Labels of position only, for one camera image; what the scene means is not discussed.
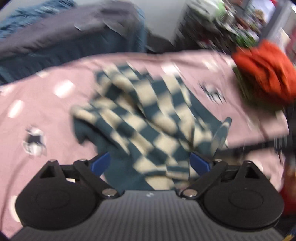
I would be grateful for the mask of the olive green folded garment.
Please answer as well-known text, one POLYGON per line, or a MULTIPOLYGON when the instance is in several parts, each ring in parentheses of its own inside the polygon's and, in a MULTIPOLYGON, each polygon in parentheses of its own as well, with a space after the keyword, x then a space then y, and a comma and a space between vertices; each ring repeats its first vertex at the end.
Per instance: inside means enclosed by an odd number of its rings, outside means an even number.
POLYGON ((264 109, 266 111, 270 111, 271 113, 284 110, 284 107, 281 105, 270 103, 263 99, 260 99, 259 97, 256 97, 252 92, 250 84, 243 79, 239 69, 237 67, 234 67, 232 68, 232 70, 236 76, 236 84, 240 90, 242 99, 246 104, 253 106, 257 109, 264 109))

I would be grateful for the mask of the teal cream checkered sweater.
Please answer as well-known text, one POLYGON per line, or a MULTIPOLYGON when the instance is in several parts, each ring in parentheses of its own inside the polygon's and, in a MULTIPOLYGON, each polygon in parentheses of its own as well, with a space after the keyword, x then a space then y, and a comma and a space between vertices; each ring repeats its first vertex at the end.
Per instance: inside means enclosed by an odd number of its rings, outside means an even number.
POLYGON ((188 185, 199 177, 191 153, 211 158, 225 145, 231 118, 217 120, 180 76, 109 65, 96 73, 94 90, 71 108, 74 133, 110 154, 104 177, 120 192, 188 185))

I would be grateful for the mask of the orange folded garment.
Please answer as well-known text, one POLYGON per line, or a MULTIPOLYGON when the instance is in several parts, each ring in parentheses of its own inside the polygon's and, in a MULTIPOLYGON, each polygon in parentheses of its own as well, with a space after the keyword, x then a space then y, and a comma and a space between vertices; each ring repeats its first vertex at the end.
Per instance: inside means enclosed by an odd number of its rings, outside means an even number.
POLYGON ((256 97, 283 107, 295 103, 295 67, 276 44, 238 48, 232 59, 256 97))

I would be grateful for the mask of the pink polka dot bedsheet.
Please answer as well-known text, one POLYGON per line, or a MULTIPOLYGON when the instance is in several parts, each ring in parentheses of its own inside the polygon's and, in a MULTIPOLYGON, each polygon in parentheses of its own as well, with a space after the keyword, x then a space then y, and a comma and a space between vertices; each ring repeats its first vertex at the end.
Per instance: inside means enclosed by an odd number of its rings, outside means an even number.
POLYGON ((229 146, 288 133, 282 112, 270 114, 242 102, 233 60, 215 51, 97 55, 45 69, 1 87, 1 231, 5 235, 11 237, 21 229, 16 198, 46 161, 71 164, 95 156, 92 143, 79 144, 75 138, 70 108, 90 99, 96 71, 124 63, 153 77, 179 74, 218 120, 232 119, 229 146))

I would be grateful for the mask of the grey blue massage bed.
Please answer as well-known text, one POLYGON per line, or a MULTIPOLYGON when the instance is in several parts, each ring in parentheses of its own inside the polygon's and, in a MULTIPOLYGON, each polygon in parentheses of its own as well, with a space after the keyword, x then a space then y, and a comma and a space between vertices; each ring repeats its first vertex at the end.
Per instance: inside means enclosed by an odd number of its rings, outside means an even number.
POLYGON ((52 14, 1 37, 1 85, 46 68, 108 53, 145 52, 144 12, 128 1, 105 1, 52 14))

